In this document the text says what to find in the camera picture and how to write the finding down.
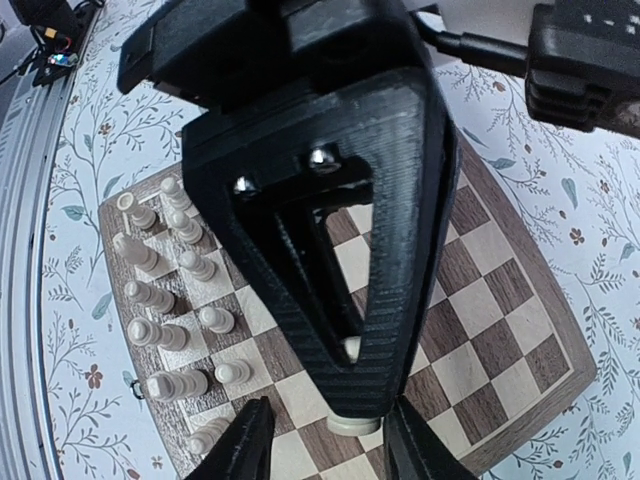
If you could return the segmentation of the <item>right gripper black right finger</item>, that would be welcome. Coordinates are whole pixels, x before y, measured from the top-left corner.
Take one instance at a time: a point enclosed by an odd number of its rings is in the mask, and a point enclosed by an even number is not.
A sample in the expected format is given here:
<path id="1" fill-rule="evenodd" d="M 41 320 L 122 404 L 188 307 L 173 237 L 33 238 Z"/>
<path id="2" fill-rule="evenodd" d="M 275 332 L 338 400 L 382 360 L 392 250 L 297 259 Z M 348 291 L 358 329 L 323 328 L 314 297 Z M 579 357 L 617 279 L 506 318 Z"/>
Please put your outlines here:
<path id="1" fill-rule="evenodd" d="M 383 421 L 385 474 L 391 480 L 474 480 L 404 396 Z"/>

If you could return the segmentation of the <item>light chess bishop piece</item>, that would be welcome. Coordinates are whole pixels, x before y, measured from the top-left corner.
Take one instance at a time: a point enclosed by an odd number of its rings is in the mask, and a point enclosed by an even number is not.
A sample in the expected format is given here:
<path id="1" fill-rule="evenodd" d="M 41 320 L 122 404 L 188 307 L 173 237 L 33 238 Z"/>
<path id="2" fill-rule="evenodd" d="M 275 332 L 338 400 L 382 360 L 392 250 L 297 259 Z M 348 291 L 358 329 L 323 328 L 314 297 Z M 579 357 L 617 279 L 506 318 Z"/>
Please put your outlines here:
<path id="1" fill-rule="evenodd" d="M 187 438 L 187 449 L 194 455 L 208 454 L 229 425 L 230 422 L 226 418 L 211 419 Z"/>

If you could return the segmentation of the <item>light chess king piece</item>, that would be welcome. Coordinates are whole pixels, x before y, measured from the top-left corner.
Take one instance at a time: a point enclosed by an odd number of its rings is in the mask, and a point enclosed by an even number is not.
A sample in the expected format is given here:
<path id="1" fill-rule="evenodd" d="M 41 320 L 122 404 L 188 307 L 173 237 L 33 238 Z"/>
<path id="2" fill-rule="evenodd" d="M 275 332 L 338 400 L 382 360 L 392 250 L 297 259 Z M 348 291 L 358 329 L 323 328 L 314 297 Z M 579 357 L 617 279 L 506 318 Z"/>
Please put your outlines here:
<path id="1" fill-rule="evenodd" d="M 146 380 L 149 397 L 163 403 L 202 396 L 208 387 L 207 376 L 195 369 L 159 371 Z"/>

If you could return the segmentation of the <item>light chess queen piece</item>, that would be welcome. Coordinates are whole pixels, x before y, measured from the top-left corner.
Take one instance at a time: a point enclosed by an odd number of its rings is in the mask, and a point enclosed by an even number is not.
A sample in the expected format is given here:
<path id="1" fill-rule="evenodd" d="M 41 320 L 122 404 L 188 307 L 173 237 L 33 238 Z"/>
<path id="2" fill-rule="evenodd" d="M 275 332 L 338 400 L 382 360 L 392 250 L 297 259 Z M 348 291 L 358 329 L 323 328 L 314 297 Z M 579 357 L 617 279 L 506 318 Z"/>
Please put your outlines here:
<path id="1" fill-rule="evenodd" d="M 188 344 L 189 332 L 179 325 L 158 324 L 145 318 L 135 318 L 127 327 L 127 337 L 136 346 L 181 351 Z"/>

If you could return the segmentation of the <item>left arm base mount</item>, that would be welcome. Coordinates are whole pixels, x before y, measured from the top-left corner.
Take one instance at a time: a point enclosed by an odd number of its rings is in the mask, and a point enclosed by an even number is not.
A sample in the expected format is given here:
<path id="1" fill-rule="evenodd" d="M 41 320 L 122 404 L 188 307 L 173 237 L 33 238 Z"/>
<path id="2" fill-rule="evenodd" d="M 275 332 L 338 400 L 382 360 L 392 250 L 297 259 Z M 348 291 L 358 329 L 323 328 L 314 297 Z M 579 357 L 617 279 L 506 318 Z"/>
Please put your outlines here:
<path id="1" fill-rule="evenodd" d="M 33 87 L 46 86 L 68 76 L 80 61 L 94 17 L 104 1 L 80 1 L 72 7 L 65 0 L 10 1 L 18 20 L 36 41 L 35 52 L 19 67 L 36 70 Z"/>

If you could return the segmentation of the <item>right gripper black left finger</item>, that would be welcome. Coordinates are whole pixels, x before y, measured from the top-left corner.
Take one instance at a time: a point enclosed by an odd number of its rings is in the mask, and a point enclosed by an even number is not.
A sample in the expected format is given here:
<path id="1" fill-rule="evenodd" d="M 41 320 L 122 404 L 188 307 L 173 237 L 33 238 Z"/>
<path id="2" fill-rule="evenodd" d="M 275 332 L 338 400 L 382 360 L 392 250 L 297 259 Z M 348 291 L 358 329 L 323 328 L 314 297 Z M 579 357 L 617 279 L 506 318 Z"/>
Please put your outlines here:
<path id="1" fill-rule="evenodd" d="M 269 398 L 248 400 L 187 480 L 269 480 L 274 432 Z"/>

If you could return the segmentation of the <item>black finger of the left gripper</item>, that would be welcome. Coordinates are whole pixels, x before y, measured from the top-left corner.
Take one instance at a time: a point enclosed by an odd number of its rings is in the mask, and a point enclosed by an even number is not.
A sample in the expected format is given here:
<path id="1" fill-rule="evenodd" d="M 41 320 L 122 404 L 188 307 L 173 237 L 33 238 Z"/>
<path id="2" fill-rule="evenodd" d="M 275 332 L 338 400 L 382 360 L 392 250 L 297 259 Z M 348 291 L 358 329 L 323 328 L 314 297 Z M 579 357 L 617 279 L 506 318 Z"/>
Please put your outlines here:
<path id="1" fill-rule="evenodd" d="M 458 173 L 456 129 L 423 68 L 326 95 L 297 82 L 182 130 L 188 195 L 343 417 L 386 415 L 406 383 Z M 357 204 L 373 207 L 364 311 L 325 226 Z"/>

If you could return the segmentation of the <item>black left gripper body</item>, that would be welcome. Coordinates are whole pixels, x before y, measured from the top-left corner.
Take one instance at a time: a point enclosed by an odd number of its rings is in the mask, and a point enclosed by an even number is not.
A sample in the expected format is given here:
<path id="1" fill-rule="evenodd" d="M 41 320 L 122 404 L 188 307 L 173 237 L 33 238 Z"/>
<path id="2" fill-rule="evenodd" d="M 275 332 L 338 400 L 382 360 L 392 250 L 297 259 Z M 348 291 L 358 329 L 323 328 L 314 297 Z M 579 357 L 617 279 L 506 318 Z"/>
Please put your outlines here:
<path id="1" fill-rule="evenodd" d="M 123 43 L 117 87 L 236 108 L 300 79 L 325 93 L 427 62 L 400 1 L 169 1 Z"/>

